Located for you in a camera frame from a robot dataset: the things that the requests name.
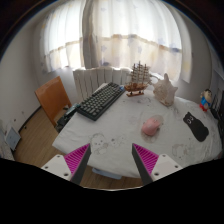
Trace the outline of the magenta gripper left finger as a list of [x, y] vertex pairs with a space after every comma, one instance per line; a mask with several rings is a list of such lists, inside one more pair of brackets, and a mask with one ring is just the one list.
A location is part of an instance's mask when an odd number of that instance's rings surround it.
[[86, 144], [65, 156], [55, 155], [42, 166], [42, 169], [79, 185], [90, 155], [91, 146]]

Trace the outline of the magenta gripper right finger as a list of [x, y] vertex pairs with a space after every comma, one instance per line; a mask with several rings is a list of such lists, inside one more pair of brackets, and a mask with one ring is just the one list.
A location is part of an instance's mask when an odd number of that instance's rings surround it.
[[158, 155], [135, 143], [132, 144], [132, 155], [143, 185], [150, 184], [182, 169], [167, 154]]

